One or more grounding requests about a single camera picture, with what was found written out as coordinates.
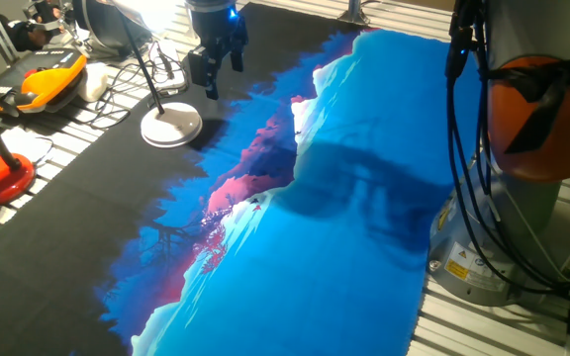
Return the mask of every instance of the warning label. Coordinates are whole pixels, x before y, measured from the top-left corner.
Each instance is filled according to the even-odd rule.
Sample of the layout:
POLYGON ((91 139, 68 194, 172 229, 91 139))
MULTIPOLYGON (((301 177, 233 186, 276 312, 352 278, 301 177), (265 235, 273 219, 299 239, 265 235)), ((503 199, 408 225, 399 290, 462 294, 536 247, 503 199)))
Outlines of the warning label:
MULTIPOLYGON (((492 265, 504 275, 508 275, 513 267, 508 263, 492 262, 492 265)), ((445 262, 445 270, 478 288, 498 292, 505 288, 505 282, 485 265, 485 261, 478 254, 457 242, 454 242, 452 251, 445 262)))

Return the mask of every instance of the black fabric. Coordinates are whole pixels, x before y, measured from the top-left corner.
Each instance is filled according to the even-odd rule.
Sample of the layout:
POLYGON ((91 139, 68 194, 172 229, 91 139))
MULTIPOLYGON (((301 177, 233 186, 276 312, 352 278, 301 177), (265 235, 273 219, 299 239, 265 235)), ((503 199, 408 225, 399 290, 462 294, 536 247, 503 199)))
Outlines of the black fabric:
POLYGON ((0 22, 4 26, 10 41, 15 46, 15 49, 18 51, 25 51, 25 50, 39 50, 43 48, 42 46, 38 46, 33 44, 28 36, 28 29, 26 24, 23 22, 15 24, 12 28, 8 26, 10 22, 7 17, 0 15, 0 22))
MULTIPOLYGON (((331 35, 352 30, 335 20, 255 4, 242 13, 250 36, 245 72, 233 72, 230 60, 224 62, 222 100, 249 99, 246 93, 257 83, 270 90, 275 73, 295 66, 301 53, 320 52, 331 35), (298 36, 300 29, 304 36, 298 36)), ((301 94, 313 90, 301 88, 301 94)), ((104 307, 93 289, 113 278, 109 266, 138 236, 138 223, 157 218, 143 211, 167 197, 163 182, 206 174, 198 166, 200 150, 216 144, 232 110, 208 100, 197 86, 175 100, 191 104, 204 119, 190 146, 147 145, 140 133, 143 100, 0 227, 0 355, 128 352, 109 331, 112 323, 99 320, 104 307)))

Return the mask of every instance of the white slatted table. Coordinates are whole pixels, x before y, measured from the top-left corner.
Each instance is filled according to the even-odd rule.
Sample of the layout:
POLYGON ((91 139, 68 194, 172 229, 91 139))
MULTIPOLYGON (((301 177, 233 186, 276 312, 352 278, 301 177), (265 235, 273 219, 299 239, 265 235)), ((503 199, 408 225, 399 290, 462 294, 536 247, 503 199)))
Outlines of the white slatted table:
MULTIPOLYGON (((254 0, 270 6, 336 18, 348 6, 348 0, 254 0)), ((238 1, 242 7, 247 0, 238 1)), ((168 37, 174 40, 180 57, 195 47, 195 40, 185 36, 189 30, 183 6, 177 7, 177 18, 168 37)), ((389 1, 366 7, 371 26, 449 41, 450 13, 420 6, 389 1)), ((110 79, 118 73, 110 67, 110 79)), ((138 76, 127 87, 133 90, 118 94, 118 106, 132 108, 148 93, 144 78, 138 76)), ((94 118, 95 104, 75 100, 57 114, 42 113, 42 120, 27 126, 31 131, 54 142, 54 155, 38 169, 38 179, 30 192, 6 207, 0 208, 0 225, 7 222, 37 194, 58 172, 94 142, 103 132, 74 123, 94 118)), ((570 202, 570 180, 560 191, 560 201, 570 202)), ((569 304, 547 298, 541 305, 524 308, 508 306, 487 308, 468 304, 446 292, 430 276, 426 278, 422 306, 408 354, 436 355, 541 355, 570 356, 570 336, 566 333, 569 304)))

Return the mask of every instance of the printed fabric mat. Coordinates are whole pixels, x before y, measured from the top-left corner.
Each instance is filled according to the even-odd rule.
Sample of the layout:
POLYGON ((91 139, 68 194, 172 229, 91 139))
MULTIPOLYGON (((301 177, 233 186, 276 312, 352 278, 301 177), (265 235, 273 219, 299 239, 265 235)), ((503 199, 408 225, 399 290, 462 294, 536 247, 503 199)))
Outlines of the printed fabric mat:
POLYGON ((175 98, 196 141, 147 145, 144 100, 0 227, 0 355, 406 354, 452 191, 448 45, 241 12, 245 72, 175 98))

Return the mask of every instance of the white lamp base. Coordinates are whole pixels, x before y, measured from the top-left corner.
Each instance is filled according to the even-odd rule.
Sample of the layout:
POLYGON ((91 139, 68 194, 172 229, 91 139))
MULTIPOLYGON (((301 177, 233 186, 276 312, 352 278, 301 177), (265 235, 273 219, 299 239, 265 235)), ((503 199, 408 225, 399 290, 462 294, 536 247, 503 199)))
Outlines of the white lamp base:
POLYGON ((173 148, 186 144, 202 130, 202 118, 197 110, 184 103, 162 104, 164 114, 151 109, 141 123, 142 138, 158 148, 173 148))

